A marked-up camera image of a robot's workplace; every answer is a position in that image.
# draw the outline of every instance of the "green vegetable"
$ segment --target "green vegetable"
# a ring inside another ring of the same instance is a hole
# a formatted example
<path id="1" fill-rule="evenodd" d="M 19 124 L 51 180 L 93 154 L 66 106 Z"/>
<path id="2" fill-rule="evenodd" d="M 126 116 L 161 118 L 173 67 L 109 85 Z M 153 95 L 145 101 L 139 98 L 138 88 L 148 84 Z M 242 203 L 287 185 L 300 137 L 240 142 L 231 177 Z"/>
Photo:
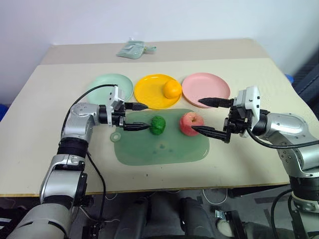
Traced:
<path id="1" fill-rule="evenodd" d="M 152 119 L 150 131 L 152 134 L 160 135 L 164 132 L 165 126 L 165 119 L 162 116 L 155 116 Z"/>

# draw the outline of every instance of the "white wall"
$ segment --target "white wall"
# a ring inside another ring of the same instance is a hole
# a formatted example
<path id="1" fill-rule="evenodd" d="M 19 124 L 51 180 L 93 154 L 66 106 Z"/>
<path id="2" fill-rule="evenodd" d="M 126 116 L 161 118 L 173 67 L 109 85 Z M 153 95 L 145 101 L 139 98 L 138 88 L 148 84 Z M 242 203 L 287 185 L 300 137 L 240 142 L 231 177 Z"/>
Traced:
<path id="1" fill-rule="evenodd" d="M 51 44 L 251 37 L 293 74 L 319 46 L 318 10 L 319 0 L 2 0 L 0 103 Z"/>

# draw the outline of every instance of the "black cable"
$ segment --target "black cable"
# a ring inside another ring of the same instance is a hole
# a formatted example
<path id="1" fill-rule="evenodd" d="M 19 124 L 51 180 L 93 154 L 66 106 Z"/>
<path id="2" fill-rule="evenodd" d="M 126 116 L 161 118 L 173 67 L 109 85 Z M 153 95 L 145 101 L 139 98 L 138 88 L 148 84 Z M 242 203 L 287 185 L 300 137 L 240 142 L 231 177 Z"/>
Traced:
<path id="1" fill-rule="evenodd" d="M 307 142 L 307 143 L 299 143 L 299 144 L 293 144 L 293 145 L 272 145 L 269 143 L 265 143 L 263 141 L 261 141 L 259 138 L 257 138 L 252 131 L 250 130 L 250 128 L 246 128 L 248 134 L 251 136 L 251 138 L 253 140 L 255 140 L 257 143 L 261 144 L 262 146 L 265 146 L 267 148 L 275 148 L 275 149 L 287 149 L 287 148 L 302 148 L 302 147 L 307 147 L 307 146 L 312 146 L 312 145 L 316 145 L 319 144 L 319 140 L 315 140 L 312 142 Z"/>
<path id="2" fill-rule="evenodd" d="M 285 195 L 286 193 L 292 192 L 292 189 L 288 189 L 284 192 L 282 192 L 281 194 L 279 194 L 273 201 L 273 204 L 271 205 L 271 211 L 270 211 L 270 221 L 271 221 L 271 228 L 273 230 L 275 239 L 279 239 L 277 231 L 276 231 L 276 226 L 275 226 L 275 220 L 274 220 L 274 212 L 275 212 L 275 206 L 277 204 L 277 202 L 279 201 L 279 199 Z"/>
<path id="3" fill-rule="evenodd" d="M 85 92 L 83 95 L 81 95 L 72 105 L 71 107 L 69 108 L 68 112 L 66 113 L 66 116 L 64 118 L 64 121 L 63 121 L 63 125 L 62 125 L 62 130 L 61 130 L 61 138 L 62 138 L 62 134 L 63 134 L 63 131 L 64 131 L 64 128 L 65 128 L 65 124 L 66 124 L 66 121 L 69 117 L 69 114 L 70 114 L 70 110 L 72 108 L 72 106 L 74 106 L 75 104 L 79 103 L 79 101 L 81 99 L 83 99 L 83 97 L 85 97 L 88 93 L 98 89 L 98 88 L 101 88 L 101 87 L 114 87 L 114 86 L 118 86 L 118 85 L 114 85 L 114 84 L 104 84 L 104 85 L 99 85 L 99 86 L 96 86 L 96 87 L 93 87 L 92 89 L 88 90 L 87 92 Z"/>
<path id="4" fill-rule="evenodd" d="M 105 196 L 106 196 L 106 186 L 105 186 L 105 181 L 103 176 L 101 175 L 100 171 L 98 170 L 97 166 L 95 165 L 95 163 L 93 162 L 92 158 L 91 158 L 91 154 L 89 153 L 89 151 L 87 151 L 86 155 L 88 156 L 91 164 L 93 165 L 95 171 L 98 173 L 98 175 L 101 178 L 102 184 L 103 184 L 103 198 L 102 198 L 102 203 L 101 203 L 101 208 L 100 208 L 100 216 L 99 219 L 101 221 L 103 221 L 103 210 L 104 210 L 104 204 L 105 204 Z"/>
<path id="5" fill-rule="evenodd" d="M 293 212 L 292 212 L 293 210 L 292 210 L 292 208 L 291 208 L 291 201 L 292 201 L 292 199 L 293 199 L 293 196 L 290 195 L 289 198 L 288 198 L 288 202 L 287 202 L 287 203 L 288 203 L 288 210 L 289 210 L 289 213 L 290 213 L 290 216 L 291 216 L 291 217 L 293 217 Z"/>

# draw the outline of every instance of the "green cutting board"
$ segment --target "green cutting board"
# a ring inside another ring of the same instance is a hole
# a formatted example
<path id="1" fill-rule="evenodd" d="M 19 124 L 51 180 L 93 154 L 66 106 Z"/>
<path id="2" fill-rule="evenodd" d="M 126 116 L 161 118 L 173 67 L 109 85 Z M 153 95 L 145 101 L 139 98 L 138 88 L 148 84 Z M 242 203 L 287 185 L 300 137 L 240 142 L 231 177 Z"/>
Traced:
<path id="1" fill-rule="evenodd" d="M 117 159 L 123 164 L 134 166 L 186 163 L 203 159 L 209 151 L 208 138 L 201 134 L 186 136 L 179 130 L 180 118 L 190 111 L 173 109 L 127 114 L 127 123 L 151 123 L 154 116 L 162 116 L 166 127 L 160 135 L 153 135 L 149 129 L 123 131 L 117 127 L 111 135 L 111 138 L 117 135 L 118 141 L 114 142 Z"/>

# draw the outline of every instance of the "plastic toy fruit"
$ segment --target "plastic toy fruit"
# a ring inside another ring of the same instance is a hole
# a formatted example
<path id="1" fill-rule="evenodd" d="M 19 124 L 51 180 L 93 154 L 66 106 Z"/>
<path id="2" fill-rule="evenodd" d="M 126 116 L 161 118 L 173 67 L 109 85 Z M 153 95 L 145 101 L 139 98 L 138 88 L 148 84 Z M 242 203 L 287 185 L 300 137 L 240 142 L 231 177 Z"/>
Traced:
<path id="1" fill-rule="evenodd" d="M 165 119 L 162 116 L 155 116 L 152 119 L 150 131 L 152 134 L 160 135 L 164 132 L 165 126 Z"/>
<path id="2" fill-rule="evenodd" d="M 163 87 L 164 96 L 168 99 L 179 97 L 181 94 L 181 85 L 176 80 L 169 80 Z"/>
<path id="3" fill-rule="evenodd" d="M 202 116 L 196 114 L 195 112 L 188 112 L 184 114 L 179 121 L 179 128 L 184 134 L 188 136 L 196 136 L 199 133 L 193 130 L 191 127 L 204 125 L 204 119 Z"/>

